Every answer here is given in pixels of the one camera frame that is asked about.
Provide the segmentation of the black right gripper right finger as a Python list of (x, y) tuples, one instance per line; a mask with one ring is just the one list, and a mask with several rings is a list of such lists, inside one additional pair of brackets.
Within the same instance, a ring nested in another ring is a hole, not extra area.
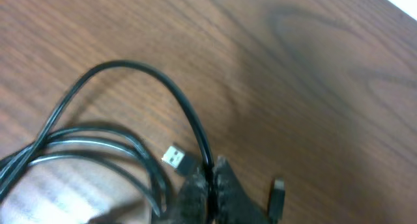
[(268, 224), (265, 213), (247, 195), (226, 157), (218, 156), (213, 172), (217, 223)]

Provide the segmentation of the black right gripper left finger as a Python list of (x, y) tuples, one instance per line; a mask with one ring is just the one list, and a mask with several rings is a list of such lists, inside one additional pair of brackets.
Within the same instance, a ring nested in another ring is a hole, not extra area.
[(202, 169), (196, 169), (184, 181), (177, 198), (160, 223), (204, 224), (207, 222), (209, 185)]

